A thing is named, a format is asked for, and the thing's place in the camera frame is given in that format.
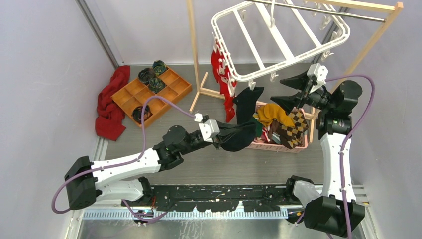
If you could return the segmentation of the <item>black sock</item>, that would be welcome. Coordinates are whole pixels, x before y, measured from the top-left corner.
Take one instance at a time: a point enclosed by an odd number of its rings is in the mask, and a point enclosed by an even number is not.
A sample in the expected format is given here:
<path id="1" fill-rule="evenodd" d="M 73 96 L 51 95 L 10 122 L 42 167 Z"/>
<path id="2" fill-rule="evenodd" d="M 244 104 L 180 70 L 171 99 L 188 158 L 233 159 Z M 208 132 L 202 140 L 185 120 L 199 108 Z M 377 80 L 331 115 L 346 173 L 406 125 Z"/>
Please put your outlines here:
<path id="1" fill-rule="evenodd" d="M 264 87 L 246 87 L 236 97 L 233 103 L 236 105 L 236 122 L 243 124 L 249 121 L 255 112 L 256 102 L 264 92 Z"/>

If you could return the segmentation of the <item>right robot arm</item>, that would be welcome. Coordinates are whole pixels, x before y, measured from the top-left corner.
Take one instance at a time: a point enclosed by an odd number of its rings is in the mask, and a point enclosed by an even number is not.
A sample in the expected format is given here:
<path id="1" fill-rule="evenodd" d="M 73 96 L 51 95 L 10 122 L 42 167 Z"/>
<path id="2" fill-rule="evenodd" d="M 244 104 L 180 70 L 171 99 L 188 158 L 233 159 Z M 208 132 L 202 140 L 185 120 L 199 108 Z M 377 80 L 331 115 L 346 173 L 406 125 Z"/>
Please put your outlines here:
<path id="1" fill-rule="evenodd" d="M 352 136 L 351 113 L 362 95 L 361 86 L 346 80 L 331 93 L 318 86 L 315 73 L 301 73 L 280 83 L 297 90 L 292 96 L 271 97 L 287 112 L 309 105 L 320 110 L 316 129 L 323 151 L 324 180 L 318 192 L 312 180 L 291 176 L 284 198 L 290 204 L 300 202 L 304 211 L 297 222 L 308 229 L 350 239 L 352 231 L 365 217 L 365 208 L 357 204 L 351 183 L 349 149 Z"/>

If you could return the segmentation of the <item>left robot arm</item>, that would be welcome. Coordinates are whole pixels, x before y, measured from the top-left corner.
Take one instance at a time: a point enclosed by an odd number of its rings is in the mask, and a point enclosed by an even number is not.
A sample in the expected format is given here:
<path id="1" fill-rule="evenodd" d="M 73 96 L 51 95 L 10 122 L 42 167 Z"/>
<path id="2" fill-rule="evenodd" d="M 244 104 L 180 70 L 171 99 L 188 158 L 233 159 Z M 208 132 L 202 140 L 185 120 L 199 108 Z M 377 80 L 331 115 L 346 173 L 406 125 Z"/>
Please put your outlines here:
<path id="1" fill-rule="evenodd" d="M 210 119 L 200 123 L 191 133 L 182 126 L 168 129 L 157 145 L 143 153 L 109 161 L 90 161 L 78 158 L 65 174 L 66 193 L 70 210 L 80 210 L 97 201 L 122 200 L 147 206 L 153 194 L 146 179 L 135 176 L 158 173 L 180 165 L 183 155 L 207 146 L 229 152 L 248 147 L 255 138 L 255 124 L 221 123 Z"/>

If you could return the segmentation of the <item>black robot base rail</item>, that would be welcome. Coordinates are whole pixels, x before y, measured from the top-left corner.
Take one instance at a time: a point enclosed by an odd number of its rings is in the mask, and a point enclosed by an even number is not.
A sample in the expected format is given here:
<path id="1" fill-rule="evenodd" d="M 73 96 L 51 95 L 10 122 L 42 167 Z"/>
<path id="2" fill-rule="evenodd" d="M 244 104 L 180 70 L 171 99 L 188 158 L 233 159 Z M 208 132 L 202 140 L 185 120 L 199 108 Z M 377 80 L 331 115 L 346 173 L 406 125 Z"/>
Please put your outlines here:
<path id="1" fill-rule="evenodd" d="M 283 184 L 153 185 L 140 199 L 127 203 L 176 212 L 233 212 L 239 206 L 245 212 L 275 212 L 282 206 L 301 206 Z"/>

